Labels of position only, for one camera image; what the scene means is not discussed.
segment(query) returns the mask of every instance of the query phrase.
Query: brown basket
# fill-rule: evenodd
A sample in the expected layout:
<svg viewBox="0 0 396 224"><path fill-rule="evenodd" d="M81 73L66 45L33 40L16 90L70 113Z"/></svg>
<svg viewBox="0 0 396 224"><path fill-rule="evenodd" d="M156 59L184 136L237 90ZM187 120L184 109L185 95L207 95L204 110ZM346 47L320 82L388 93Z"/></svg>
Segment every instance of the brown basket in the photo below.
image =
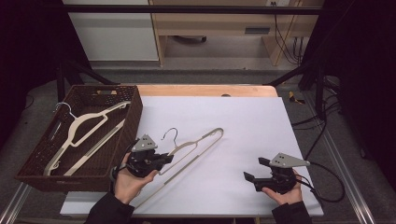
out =
<svg viewBox="0 0 396 224"><path fill-rule="evenodd" d="M123 101L131 103L126 108L107 113L106 123L78 147L69 146L60 158L59 167L51 175L43 175L45 167L67 139L69 127L74 121L68 106L59 106L48 129L15 178L41 191L108 191L110 170L120 163L126 148L136 139L143 110L139 91L136 86L77 85L64 98L76 117L101 112ZM102 119L88 119L81 123L73 143ZM123 119L125 121L121 130L73 175L64 176L70 167Z"/></svg>

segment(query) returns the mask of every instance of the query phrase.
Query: hanger hook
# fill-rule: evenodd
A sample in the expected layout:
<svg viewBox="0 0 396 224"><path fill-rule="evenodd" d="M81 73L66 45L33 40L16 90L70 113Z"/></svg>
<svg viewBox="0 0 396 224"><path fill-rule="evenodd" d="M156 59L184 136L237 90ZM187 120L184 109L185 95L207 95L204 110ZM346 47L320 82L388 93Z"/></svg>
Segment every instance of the hanger hook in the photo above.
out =
<svg viewBox="0 0 396 224"><path fill-rule="evenodd" d="M162 138L161 140L165 139L166 134L169 133L169 131L171 131L171 130L175 130L175 131L176 131L175 138L174 138L174 143L175 143L175 147L177 147L177 144L176 144L177 128L171 128L171 129L169 129L169 130L163 135L163 138Z"/></svg>
<svg viewBox="0 0 396 224"><path fill-rule="evenodd" d="M74 116L74 114L72 113L72 107L71 107L68 103L65 103L65 102L60 102L60 103L56 104L55 111L58 110L59 106L61 106L61 105L67 105L67 106L69 107L69 114L70 114L74 119L77 118L77 117Z"/></svg>

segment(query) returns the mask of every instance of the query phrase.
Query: white cabinet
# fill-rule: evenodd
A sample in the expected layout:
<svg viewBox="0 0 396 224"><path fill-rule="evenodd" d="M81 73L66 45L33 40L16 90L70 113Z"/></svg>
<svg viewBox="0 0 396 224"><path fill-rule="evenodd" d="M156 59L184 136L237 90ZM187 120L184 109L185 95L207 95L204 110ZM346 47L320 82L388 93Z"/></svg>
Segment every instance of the white cabinet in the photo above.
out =
<svg viewBox="0 0 396 224"><path fill-rule="evenodd" d="M147 0L64 0L64 4L148 5ZM90 61L158 61L148 13L69 13Z"/></svg>

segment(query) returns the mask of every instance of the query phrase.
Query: white table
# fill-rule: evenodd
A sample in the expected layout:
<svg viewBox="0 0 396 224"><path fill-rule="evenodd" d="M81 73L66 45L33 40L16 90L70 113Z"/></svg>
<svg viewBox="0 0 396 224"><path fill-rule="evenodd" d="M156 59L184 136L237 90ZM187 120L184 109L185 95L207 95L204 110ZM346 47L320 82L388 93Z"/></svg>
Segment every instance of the white table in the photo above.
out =
<svg viewBox="0 0 396 224"><path fill-rule="evenodd" d="M147 133L158 144L158 153L169 152L174 146L175 132L169 132L161 140L170 128L177 128L179 145L197 140L215 128L222 128L224 135L202 157L141 204L179 168L157 175L145 186L131 202L133 206L139 205L134 211L135 217L272 215L276 203L262 192L256 192L253 184L245 180L243 172L270 177L270 168L259 165L259 157L271 160L278 152L302 157L281 98L142 96L142 101L144 108L137 136ZM215 139L212 137L216 136L208 137L197 150L205 149L205 144L211 143L210 138ZM179 165L188 161L186 158ZM310 180L305 167L295 169ZM309 214L322 216L323 211L314 195L306 187L302 190ZM61 214L85 217L104 194L69 192Z"/></svg>

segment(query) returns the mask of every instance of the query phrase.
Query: person's hand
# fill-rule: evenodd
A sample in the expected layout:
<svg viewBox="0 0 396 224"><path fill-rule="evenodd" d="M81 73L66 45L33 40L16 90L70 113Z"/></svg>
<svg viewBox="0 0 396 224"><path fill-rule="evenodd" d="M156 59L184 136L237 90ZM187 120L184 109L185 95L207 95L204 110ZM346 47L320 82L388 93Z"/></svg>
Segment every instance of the person's hand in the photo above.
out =
<svg viewBox="0 0 396 224"><path fill-rule="evenodd" d="M301 177L298 175L298 173L295 170L293 170L293 172L296 175L296 178L298 180L301 180ZM301 184L299 182L294 185L291 191L285 194L276 193L266 187L262 188L262 192L264 192L266 195L268 195L268 197L276 201L279 205L282 205L284 203L297 203L303 200L303 194L301 193Z"/></svg>
<svg viewBox="0 0 396 224"><path fill-rule="evenodd" d="M129 154L130 153L127 153L125 155L122 163L128 161ZM154 179L154 176L157 173L158 171L154 170L146 177L141 178L132 175L128 169L120 170L117 175L116 186L114 188L116 198L122 203L129 204L131 200L137 196L140 190Z"/></svg>

